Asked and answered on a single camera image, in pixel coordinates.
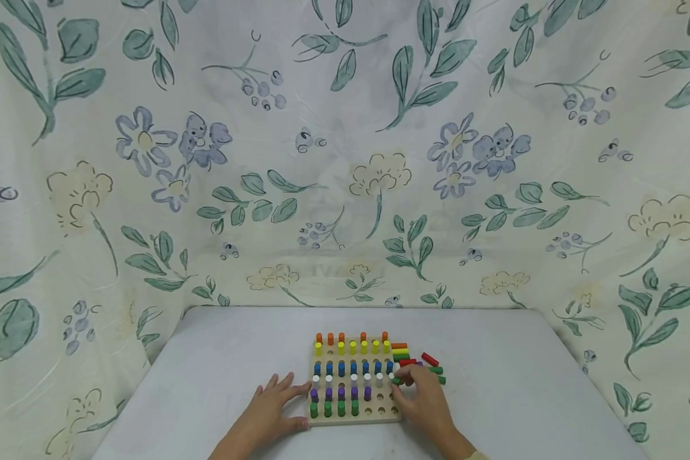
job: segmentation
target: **table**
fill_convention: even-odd
[[[310,378],[317,332],[387,330],[445,368],[457,428],[491,460],[644,460],[606,401],[529,310],[191,310],[94,460],[205,460],[273,372]],[[287,407],[303,415],[305,401]],[[262,459],[438,459],[408,423],[313,427]]]

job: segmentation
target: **finger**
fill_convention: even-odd
[[[253,393],[253,397],[251,398],[251,401],[255,399],[256,396],[259,396],[261,393],[263,393],[263,387],[261,385],[258,386],[258,388],[255,388],[255,393]]]
[[[294,379],[295,374],[293,372],[289,372],[288,374],[286,374],[286,377],[276,386],[277,391],[282,392],[288,387],[290,387],[291,382],[293,382]]]
[[[268,381],[268,384],[266,385],[266,389],[270,390],[273,387],[276,387],[276,383],[279,381],[279,375],[278,374],[273,374],[271,376],[271,379]]]
[[[283,435],[294,434],[309,429],[307,417],[284,418],[282,421]]]
[[[300,394],[306,394],[312,386],[312,382],[302,383],[301,385],[295,385],[293,387],[287,388],[281,392],[281,397],[284,403],[292,400],[293,398],[299,396]]]
[[[405,415],[409,415],[409,413],[412,412],[413,403],[404,396],[404,394],[401,392],[401,388],[399,388],[397,385],[392,385],[392,393],[397,406],[401,408],[401,411],[405,413]]]

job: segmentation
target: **floral fabric backdrop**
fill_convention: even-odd
[[[535,309],[690,459],[690,0],[0,0],[0,459],[194,305]]]

